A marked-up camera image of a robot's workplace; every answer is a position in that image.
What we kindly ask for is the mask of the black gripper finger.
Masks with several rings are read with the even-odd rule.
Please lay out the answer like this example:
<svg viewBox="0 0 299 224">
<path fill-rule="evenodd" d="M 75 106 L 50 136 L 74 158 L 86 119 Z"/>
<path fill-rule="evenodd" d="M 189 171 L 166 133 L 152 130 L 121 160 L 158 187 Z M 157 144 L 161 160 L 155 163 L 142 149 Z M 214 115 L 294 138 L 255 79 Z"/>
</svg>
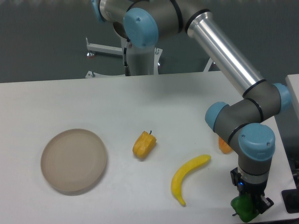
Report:
<svg viewBox="0 0 299 224">
<path fill-rule="evenodd" d="M 274 202 L 263 194 L 251 194 L 250 196 L 255 213 L 263 214 L 274 205 Z"/>
</svg>

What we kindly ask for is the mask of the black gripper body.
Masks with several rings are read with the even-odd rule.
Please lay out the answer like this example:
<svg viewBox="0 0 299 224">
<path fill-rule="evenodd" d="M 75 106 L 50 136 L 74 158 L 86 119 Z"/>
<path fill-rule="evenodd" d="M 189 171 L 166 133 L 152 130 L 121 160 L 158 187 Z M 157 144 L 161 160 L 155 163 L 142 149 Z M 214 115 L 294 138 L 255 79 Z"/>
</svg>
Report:
<svg viewBox="0 0 299 224">
<path fill-rule="evenodd" d="M 268 173 L 250 175 L 241 168 L 236 167 L 230 171 L 232 184 L 237 187 L 240 194 L 263 195 L 267 186 Z"/>
</svg>

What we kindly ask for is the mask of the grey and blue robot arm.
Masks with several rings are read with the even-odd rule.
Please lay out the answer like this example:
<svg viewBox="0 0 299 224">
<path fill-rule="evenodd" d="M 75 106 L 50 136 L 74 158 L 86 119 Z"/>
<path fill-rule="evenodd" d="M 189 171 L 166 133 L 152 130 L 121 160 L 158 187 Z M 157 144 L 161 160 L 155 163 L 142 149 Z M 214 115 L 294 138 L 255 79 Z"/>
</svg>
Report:
<svg viewBox="0 0 299 224">
<path fill-rule="evenodd" d="M 152 75 L 154 47 L 165 37 L 186 32 L 195 39 L 238 90 L 234 105 L 217 102 L 205 120 L 237 154 L 231 171 L 239 196 L 231 201 L 237 215 L 262 214 L 273 201 L 264 195 L 275 152 L 275 134 L 263 124 L 292 102 L 283 84 L 270 84 L 215 24 L 212 13 L 198 0 L 93 0 L 100 22 L 113 23 L 125 38 L 122 57 L 126 76 Z"/>
</svg>

